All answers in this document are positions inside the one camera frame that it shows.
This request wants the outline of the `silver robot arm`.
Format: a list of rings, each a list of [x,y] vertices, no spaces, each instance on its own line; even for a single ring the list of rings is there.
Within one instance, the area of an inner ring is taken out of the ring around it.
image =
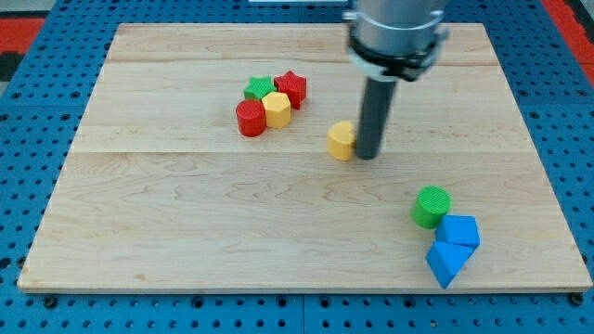
[[[359,0],[342,13],[352,63],[379,82],[416,81],[439,58],[443,0]]]

